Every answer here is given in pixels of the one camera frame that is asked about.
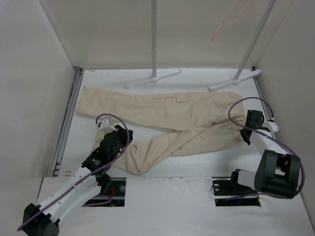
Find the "beige trousers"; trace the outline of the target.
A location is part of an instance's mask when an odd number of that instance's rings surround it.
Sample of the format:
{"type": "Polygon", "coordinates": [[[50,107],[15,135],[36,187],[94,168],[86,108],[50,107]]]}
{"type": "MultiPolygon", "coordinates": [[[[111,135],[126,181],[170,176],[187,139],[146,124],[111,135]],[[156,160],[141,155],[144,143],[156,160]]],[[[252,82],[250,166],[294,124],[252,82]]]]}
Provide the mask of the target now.
{"type": "Polygon", "coordinates": [[[242,142],[246,114],[241,100],[232,91],[132,95],[84,88],[76,111],[93,118],[113,114],[125,122],[166,130],[130,145],[114,163],[139,176],[168,157],[221,151],[242,142]]]}

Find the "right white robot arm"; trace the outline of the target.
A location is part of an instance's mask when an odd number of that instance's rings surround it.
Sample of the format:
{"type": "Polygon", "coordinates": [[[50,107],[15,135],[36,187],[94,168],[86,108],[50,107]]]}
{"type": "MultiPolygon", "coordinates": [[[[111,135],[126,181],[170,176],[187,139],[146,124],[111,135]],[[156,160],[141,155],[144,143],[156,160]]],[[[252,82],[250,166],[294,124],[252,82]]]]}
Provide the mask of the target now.
{"type": "Polygon", "coordinates": [[[255,172],[236,169],[231,174],[228,189],[241,194],[246,188],[255,194],[269,195],[280,199],[292,199],[298,190],[301,160],[290,154],[272,137],[279,130],[276,123],[265,121],[263,112],[249,110],[241,136],[248,145],[253,145],[261,154],[255,172]]]}

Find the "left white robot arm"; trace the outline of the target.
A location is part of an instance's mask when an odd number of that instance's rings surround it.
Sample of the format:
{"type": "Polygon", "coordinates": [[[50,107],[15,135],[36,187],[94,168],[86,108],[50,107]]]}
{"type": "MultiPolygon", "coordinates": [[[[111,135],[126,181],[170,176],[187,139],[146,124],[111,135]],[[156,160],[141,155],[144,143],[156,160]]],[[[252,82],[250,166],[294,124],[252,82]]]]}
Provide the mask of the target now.
{"type": "Polygon", "coordinates": [[[59,190],[46,200],[25,208],[18,230],[28,236],[57,236],[70,214],[80,207],[89,206],[91,198],[110,192],[111,177],[107,172],[132,140],[132,130],[114,126],[59,190]]]}

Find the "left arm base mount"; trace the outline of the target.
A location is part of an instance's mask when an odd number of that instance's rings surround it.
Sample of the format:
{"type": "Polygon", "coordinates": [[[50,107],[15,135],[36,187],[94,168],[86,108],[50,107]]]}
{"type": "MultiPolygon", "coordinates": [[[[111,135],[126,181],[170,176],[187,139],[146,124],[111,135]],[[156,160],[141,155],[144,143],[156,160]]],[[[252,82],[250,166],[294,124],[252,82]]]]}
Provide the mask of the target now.
{"type": "Polygon", "coordinates": [[[97,179],[101,191],[88,200],[83,207],[124,207],[126,195],[126,178],[110,177],[104,174],[97,179]]]}

